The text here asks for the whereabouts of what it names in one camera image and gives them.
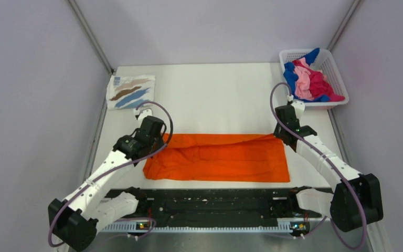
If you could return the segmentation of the orange t shirt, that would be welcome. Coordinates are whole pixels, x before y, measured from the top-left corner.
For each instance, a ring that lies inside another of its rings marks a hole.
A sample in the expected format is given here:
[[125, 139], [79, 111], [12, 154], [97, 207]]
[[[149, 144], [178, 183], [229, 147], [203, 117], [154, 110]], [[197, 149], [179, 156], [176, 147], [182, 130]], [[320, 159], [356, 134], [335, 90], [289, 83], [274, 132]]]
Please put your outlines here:
[[290, 181], [284, 145], [272, 134], [175, 134], [143, 173], [149, 180]]

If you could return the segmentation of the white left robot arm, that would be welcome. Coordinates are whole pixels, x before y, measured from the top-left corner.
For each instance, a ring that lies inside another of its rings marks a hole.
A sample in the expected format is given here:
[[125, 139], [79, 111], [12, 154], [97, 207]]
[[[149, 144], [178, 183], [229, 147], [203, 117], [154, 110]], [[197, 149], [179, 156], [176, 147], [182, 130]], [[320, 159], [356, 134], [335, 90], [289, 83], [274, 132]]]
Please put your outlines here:
[[120, 137], [102, 164], [76, 190], [48, 206], [48, 244], [59, 251], [83, 251], [97, 234], [121, 217], [143, 216], [147, 202], [126, 190], [103, 202], [114, 184], [136, 165], [164, 150], [163, 120], [147, 115], [131, 134]]

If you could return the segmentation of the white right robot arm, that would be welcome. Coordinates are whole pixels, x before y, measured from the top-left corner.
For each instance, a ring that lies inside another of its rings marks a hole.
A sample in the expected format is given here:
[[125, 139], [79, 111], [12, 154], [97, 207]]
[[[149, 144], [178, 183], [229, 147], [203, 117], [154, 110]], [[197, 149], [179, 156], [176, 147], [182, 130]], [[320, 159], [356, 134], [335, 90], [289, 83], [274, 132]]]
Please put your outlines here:
[[331, 218], [343, 232], [384, 218], [379, 179], [362, 174], [332, 152], [310, 126], [300, 125], [301, 108], [295, 103], [274, 109], [277, 125], [274, 136], [307, 160], [327, 181], [332, 192], [302, 187], [287, 201], [287, 210], [301, 216], [311, 210]]

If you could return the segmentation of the light pink t shirt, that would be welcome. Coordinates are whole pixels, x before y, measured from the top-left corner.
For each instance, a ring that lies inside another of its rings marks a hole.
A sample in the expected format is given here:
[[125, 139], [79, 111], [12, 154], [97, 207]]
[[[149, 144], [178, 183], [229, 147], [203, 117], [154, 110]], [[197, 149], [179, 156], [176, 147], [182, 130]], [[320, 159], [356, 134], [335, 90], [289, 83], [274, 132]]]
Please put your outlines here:
[[320, 71], [314, 71], [306, 62], [306, 58], [300, 58], [294, 62], [294, 73], [298, 76], [295, 82], [295, 95], [303, 100], [313, 101], [319, 95], [319, 85], [322, 83], [323, 75]]

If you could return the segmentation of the blue t shirt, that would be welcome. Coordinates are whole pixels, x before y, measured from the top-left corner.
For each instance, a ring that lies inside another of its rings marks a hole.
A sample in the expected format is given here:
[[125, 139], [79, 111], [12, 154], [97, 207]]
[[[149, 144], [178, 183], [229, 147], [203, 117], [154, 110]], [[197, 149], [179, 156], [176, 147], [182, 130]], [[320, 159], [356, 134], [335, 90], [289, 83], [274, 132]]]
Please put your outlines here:
[[290, 94], [293, 95], [296, 99], [302, 100], [294, 94], [294, 91], [295, 91], [294, 82], [298, 79], [298, 77], [293, 72], [294, 64], [292, 62], [294, 60], [305, 57], [307, 64], [311, 68], [312, 63], [315, 62], [315, 60], [317, 59], [319, 54], [320, 54], [319, 48], [315, 48], [312, 50], [285, 50], [281, 53], [281, 56], [283, 59], [283, 66], [284, 66], [283, 75], [291, 89]]

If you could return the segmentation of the magenta t shirt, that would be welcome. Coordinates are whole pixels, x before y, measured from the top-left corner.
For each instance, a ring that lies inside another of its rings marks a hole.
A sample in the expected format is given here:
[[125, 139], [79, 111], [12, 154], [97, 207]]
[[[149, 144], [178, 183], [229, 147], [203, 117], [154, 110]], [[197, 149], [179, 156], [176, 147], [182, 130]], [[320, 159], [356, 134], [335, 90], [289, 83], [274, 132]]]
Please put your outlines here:
[[322, 75], [323, 75], [322, 83], [319, 85], [319, 88], [318, 88], [320, 96], [313, 101], [314, 102], [340, 102], [340, 101], [345, 100], [344, 96], [338, 95], [334, 92], [334, 89], [332, 88], [332, 86], [327, 82], [327, 76], [324, 75], [323, 73], [322, 73]]

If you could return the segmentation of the white plastic laundry basket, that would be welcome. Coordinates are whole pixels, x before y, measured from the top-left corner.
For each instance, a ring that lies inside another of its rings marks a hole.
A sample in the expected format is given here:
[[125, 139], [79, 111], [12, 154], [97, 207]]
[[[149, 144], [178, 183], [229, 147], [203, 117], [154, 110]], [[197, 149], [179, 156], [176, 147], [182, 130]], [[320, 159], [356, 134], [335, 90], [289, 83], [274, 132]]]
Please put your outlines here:
[[322, 48], [289, 49], [279, 53], [280, 64], [294, 99], [314, 109], [349, 102], [349, 95], [330, 51]]

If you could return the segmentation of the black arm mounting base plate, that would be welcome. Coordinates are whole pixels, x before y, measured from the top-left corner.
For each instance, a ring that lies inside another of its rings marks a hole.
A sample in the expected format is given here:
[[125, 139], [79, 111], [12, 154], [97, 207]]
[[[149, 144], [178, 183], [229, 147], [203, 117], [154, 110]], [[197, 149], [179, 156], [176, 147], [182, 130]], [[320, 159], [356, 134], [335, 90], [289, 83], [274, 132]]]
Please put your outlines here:
[[151, 217], [158, 227], [276, 227], [284, 218], [310, 221], [319, 213], [295, 208], [288, 188], [137, 189], [137, 209], [124, 217]]

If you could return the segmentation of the aluminium frame rail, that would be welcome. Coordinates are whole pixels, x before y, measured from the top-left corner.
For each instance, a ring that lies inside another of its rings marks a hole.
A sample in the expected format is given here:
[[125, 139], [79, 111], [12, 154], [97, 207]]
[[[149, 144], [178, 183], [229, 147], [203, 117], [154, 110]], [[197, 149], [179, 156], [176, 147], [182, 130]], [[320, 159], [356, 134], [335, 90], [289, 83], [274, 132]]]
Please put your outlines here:
[[[129, 191], [130, 192], [132, 192], [132, 193], [134, 193], [136, 196], [138, 196], [139, 197], [139, 200], [140, 200], [140, 193], [139, 192], [137, 192], [137, 189], [138, 188], [134, 188], [134, 187], [131, 187], [131, 188], [129, 188]], [[290, 190], [291, 191], [291, 196], [290, 196], [290, 199], [292, 200], [292, 205], [295, 207], [295, 208], [298, 208], [298, 206], [297, 206], [297, 204], [296, 204], [296, 198], [295, 198], [295, 193], [297, 192], [295, 192], [295, 190], [294, 189], [300, 189], [300, 188], [293, 188], [292, 190]], [[113, 199], [113, 198], [115, 198], [115, 196], [119, 196], [120, 195], [120, 193], [122, 193], [122, 192], [124, 192], [124, 191], [121, 191], [121, 190], [111, 190], [107, 195], [106, 195], [106, 197], [105, 197], [105, 199]], [[250, 228], [276, 228], [276, 227], [247, 227], [247, 229], [250, 229]], [[173, 228], [195, 228], [195, 227], [173, 227]], [[207, 230], [240, 230], [240, 229], [243, 229], [243, 228], [207, 228]]]

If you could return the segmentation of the left corner aluminium post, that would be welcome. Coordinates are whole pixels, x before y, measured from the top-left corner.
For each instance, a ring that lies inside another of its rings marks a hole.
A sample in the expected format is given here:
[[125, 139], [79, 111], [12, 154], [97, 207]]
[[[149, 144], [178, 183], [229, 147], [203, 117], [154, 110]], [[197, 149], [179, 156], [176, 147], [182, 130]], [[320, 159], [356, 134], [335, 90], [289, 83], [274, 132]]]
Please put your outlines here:
[[66, 0], [66, 3], [70, 7], [72, 13], [74, 14], [78, 25], [80, 26], [81, 30], [83, 31], [84, 36], [86, 37], [87, 41], [89, 42], [90, 46], [92, 47], [93, 51], [95, 52], [97, 58], [102, 63], [104, 69], [107, 71], [108, 74], [112, 75], [114, 73], [114, 69], [112, 68], [111, 64], [107, 56], [105, 55], [98, 39], [96, 38], [94, 32], [92, 31], [91, 26], [87, 22], [81, 8], [79, 7], [77, 1], [75, 0]]

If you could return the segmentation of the corner aluminium post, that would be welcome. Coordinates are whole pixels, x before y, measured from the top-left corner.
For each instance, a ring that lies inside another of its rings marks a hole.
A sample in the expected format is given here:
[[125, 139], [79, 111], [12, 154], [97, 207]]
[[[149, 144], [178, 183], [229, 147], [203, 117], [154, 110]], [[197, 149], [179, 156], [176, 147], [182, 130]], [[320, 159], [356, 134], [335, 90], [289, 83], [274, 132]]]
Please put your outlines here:
[[93, 51], [95, 52], [97, 58], [102, 63], [104, 69], [107, 71], [108, 74], [112, 75], [114, 73], [114, 69], [112, 68], [111, 64], [107, 56], [105, 55], [98, 39], [96, 38], [94, 32], [92, 31], [91, 26], [87, 22], [81, 8], [79, 7], [77, 1], [75, 0], [66, 0], [66, 3], [70, 7], [72, 13], [74, 14], [78, 25], [80, 26], [81, 30], [83, 31], [84, 36], [86, 37], [87, 41], [89, 42], [90, 46], [92, 47]]
[[327, 50], [332, 51], [335, 48], [335, 46], [338, 43], [340, 37], [344, 33], [348, 23], [350, 22], [350, 20], [352, 19], [352, 17], [354, 16], [355, 12], [357, 11], [357, 9], [359, 8], [359, 6], [361, 5], [362, 2], [363, 2], [363, 0], [353, 0], [352, 1], [351, 6], [349, 7], [348, 11], [346, 12], [342, 22], [338, 26], [338, 28], [337, 28], [334, 36], [332, 37], [330, 43], [328, 44]]

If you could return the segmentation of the right corner aluminium post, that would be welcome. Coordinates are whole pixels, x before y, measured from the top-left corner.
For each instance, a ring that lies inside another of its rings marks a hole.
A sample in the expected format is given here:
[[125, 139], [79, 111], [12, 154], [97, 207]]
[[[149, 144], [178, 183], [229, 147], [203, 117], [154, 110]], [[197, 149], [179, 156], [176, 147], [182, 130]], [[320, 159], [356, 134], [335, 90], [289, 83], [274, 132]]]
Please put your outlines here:
[[330, 43], [328, 44], [327, 50], [332, 51], [335, 48], [335, 46], [338, 43], [340, 37], [344, 33], [348, 23], [350, 22], [350, 20], [352, 19], [352, 17], [354, 16], [355, 12], [357, 11], [357, 9], [359, 8], [359, 6], [361, 5], [362, 2], [363, 2], [363, 0], [353, 0], [352, 1], [351, 6], [349, 7], [348, 11], [346, 12], [342, 22], [338, 26], [338, 28], [337, 28], [334, 36], [332, 37]]

